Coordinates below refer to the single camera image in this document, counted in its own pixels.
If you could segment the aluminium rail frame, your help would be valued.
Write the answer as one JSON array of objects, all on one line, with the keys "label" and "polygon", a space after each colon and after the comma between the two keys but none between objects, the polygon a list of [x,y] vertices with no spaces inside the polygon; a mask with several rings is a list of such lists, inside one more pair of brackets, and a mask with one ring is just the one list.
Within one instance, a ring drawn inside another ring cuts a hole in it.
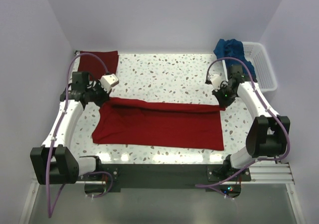
[{"label": "aluminium rail frame", "polygon": [[303,224],[290,166],[254,164],[214,189],[122,189],[103,197],[67,185],[52,217],[32,180],[22,224]]}]

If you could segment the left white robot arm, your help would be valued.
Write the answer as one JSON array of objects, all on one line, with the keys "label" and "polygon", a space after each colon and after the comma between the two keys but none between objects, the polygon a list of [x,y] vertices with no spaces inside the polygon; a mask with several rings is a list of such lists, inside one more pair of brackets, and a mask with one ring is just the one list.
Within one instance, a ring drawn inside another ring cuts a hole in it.
[{"label": "left white robot arm", "polygon": [[101,107],[110,99],[119,79],[106,74],[96,79],[89,72],[73,72],[71,82],[60,95],[59,111],[48,137],[30,152],[36,178],[41,185],[74,184],[80,176],[91,180],[103,176],[100,159],[94,155],[75,158],[70,144],[76,124],[89,103]]}]

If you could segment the folded dark red shirt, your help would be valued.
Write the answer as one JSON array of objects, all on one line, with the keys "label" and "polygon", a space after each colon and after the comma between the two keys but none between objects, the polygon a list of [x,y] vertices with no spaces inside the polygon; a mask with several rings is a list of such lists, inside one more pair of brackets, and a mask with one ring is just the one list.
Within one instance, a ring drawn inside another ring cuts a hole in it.
[{"label": "folded dark red shirt", "polygon": [[[99,57],[100,60],[106,65],[108,72],[115,74],[118,67],[119,54],[118,51],[109,52],[90,52],[95,56]],[[84,55],[80,57],[78,71],[90,72],[95,78],[101,78],[101,76],[106,74],[105,67],[102,63],[95,57]]]}]

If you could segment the white plastic basket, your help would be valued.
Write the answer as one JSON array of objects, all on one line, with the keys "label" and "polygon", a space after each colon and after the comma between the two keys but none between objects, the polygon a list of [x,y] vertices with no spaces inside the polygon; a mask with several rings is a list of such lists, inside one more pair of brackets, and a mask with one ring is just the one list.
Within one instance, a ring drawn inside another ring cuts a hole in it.
[{"label": "white plastic basket", "polygon": [[242,42],[245,59],[254,66],[259,88],[264,95],[273,94],[277,80],[265,47],[258,42]]}]

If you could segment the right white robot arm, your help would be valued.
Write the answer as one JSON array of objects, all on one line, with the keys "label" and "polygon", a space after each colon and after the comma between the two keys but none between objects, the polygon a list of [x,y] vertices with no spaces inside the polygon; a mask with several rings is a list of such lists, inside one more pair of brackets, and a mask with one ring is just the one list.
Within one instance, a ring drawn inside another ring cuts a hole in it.
[{"label": "right white robot arm", "polygon": [[276,158],[288,151],[290,120],[287,116],[279,115],[270,106],[258,83],[244,74],[242,65],[231,66],[227,75],[227,80],[222,80],[218,75],[208,75],[206,80],[208,84],[212,84],[212,94],[217,98],[220,108],[227,108],[236,98],[240,98],[253,120],[245,147],[228,155],[222,166],[213,171],[214,176],[232,181],[249,163]]}]

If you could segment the red t shirt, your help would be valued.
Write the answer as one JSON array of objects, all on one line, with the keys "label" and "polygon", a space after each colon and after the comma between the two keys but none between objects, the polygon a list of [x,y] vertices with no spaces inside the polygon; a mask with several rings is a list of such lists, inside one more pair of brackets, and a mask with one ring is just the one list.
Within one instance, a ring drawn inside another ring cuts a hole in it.
[{"label": "red t shirt", "polygon": [[99,109],[100,120],[92,139],[96,144],[222,151],[221,110],[215,105],[111,98]]}]

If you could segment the blue t shirt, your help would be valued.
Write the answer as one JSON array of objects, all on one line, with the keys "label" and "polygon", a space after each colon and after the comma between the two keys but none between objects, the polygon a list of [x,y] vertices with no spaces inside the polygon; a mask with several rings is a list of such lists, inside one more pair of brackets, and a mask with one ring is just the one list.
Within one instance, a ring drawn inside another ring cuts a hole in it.
[{"label": "blue t shirt", "polygon": [[220,59],[223,57],[233,57],[233,58],[241,60],[242,62],[245,63],[248,70],[250,71],[254,82],[257,81],[255,68],[252,65],[252,63],[245,58],[244,47],[241,41],[238,41],[236,39],[230,39],[230,40],[219,39],[213,52],[216,55],[217,59]]}]

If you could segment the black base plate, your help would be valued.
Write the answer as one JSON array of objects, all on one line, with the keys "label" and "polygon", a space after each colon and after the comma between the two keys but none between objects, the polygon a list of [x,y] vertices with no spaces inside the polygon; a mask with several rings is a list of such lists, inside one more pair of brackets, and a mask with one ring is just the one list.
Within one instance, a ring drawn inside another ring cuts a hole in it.
[{"label": "black base plate", "polygon": [[101,164],[105,174],[85,175],[78,183],[85,184],[86,194],[100,194],[111,187],[111,192],[122,189],[194,189],[196,184],[211,185],[233,175],[236,170],[225,174],[217,172],[221,164]]}]

